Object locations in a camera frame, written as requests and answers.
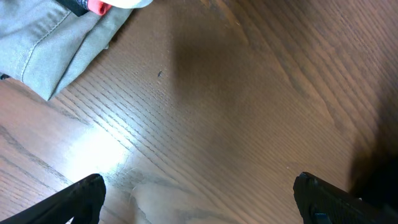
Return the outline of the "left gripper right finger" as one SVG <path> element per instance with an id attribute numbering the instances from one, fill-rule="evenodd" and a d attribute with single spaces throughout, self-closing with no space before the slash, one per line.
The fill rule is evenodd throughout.
<path id="1" fill-rule="evenodd" d="M 388 204 L 377 208 L 308 172 L 295 178 L 293 190 L 304 224 L 397 223 L 397 210 Z"/>

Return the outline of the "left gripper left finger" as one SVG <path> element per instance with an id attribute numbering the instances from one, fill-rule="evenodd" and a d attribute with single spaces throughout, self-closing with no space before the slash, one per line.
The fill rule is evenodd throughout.
<path id="1" fill-rule="evenodd" d="M 100 174 L 91 174 L 1 224 L 98 224 L 106 196 Z"/>

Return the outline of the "black t-shirt with logo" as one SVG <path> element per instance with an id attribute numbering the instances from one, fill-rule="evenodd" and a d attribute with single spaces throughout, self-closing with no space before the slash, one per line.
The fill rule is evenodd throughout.
<path id="1" fill-rule="evenodd" d="M 376 208 L 397 209 L 397 125 L 381 126 L 374 142 L 360 149 L 351 166 L 350 194 Z"/>

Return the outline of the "beige folded garment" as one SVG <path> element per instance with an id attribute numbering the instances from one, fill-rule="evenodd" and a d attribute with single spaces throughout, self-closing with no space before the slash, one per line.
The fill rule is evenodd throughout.
<path id="1" fill-rule="evenodd" d="M 85 71 L 130 14 L 113 7 L 78 17 L 57 1 L 1 1 L 1 74 L 49 100 Z"/>

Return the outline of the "black folded garment red accents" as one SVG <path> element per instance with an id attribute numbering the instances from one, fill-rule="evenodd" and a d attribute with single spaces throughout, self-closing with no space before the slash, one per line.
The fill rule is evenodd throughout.
<path id="1" fill-rule="evenodd" d="M 62 6 L 65 6 L 76 16 L 80 17 L 91 11 L 99 16 L 105 15 L 112 5 L 100 0 L 56 0 Z"/>

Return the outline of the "white folded t-shirt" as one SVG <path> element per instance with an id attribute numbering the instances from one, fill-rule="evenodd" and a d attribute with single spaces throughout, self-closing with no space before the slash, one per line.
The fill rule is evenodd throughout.
<path id="1" fill-rule="evenodd" d="M 153 0 L 102 0 L 106 4 L 122 9 L 143 8 L 149 5 Z"/>

